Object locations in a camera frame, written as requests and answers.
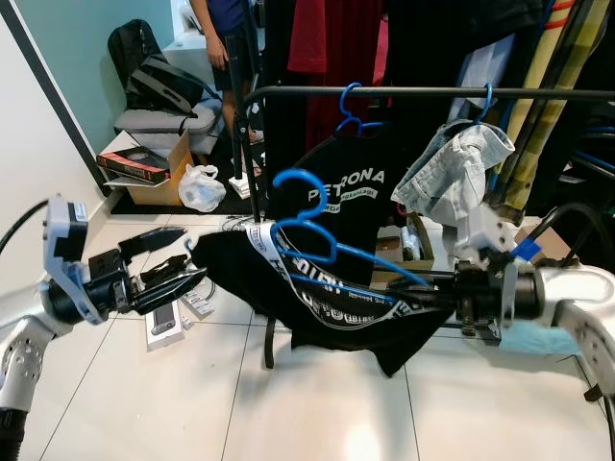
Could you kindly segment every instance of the white plastic bag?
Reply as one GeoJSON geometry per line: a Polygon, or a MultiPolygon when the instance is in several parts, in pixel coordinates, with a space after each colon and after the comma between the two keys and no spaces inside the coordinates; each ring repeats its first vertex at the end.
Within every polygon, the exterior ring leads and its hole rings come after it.
{"type": "Polygon", "coordinates": [[[214,211],[227,194],[222,182],[215,180],[217,176],[213,165],[186,165],[179,186],[182,203],[205,213],[214,211]]]}

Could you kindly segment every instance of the light blue denim shirt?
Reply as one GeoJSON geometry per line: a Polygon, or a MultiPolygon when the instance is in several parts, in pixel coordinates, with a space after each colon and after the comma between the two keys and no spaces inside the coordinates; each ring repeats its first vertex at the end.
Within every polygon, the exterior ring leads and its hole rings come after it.
{"type": "Polygon", "coordinates": [[[438,130],[397,184],[391,200],[436,223],[456,226],[482,202],[485,171],[514,150],[498,127],[456,120],[438,130]]]}

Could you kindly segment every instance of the book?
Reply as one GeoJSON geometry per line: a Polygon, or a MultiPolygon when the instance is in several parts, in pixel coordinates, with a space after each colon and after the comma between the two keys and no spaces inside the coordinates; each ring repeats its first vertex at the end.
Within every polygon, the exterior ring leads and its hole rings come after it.
{"type": "Polygon", "coordinates": [[[143,146],[100,154],[96,163],[121,175],[152,184],[170,177],[168,160],[143,146]]]}

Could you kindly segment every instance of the backpack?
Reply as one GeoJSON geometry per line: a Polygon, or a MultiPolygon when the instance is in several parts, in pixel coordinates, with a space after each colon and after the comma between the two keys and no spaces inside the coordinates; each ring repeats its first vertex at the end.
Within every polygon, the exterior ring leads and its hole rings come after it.
{"type": "Polygon", "coordinates": [[[201,101],[204,89],[220,99],[201,80],[169,64],[152,28],[142,19],[115,29],[108,47],[128,109],[168,109],[193,115],[192,108],[201,101]]]}

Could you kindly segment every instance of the person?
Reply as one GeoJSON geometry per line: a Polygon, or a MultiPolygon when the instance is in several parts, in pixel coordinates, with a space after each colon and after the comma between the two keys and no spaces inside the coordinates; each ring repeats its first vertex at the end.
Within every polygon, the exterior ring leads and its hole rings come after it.
{"type": "MultiPolygon", "coordinates": [[[[222,91],[222,117],[229,136],[233,138],[235,103],[226,38],[234,36],[237,44],[239,73],[243,81],[244,96],[250,91],[252,64],[248,51],[248,39],[243,28],[242,0],[190,0],[192,9],[201,23],[208,47],[208,59],[213,72],[213,81],[222,91]]],[[[250,128],[250,142],[263,140],[261,131],[250,128]]]]}

